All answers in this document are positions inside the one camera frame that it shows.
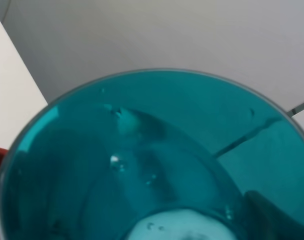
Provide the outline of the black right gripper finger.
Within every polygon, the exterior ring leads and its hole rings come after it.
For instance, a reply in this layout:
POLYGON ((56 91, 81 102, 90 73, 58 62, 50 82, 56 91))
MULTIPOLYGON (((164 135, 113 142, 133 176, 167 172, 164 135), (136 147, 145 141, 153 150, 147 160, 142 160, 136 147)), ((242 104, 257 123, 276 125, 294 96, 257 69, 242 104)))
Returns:
POLYGON ((255 190, 241 200, 240 226, 246 240, 304 240, 304 225, 255 190))

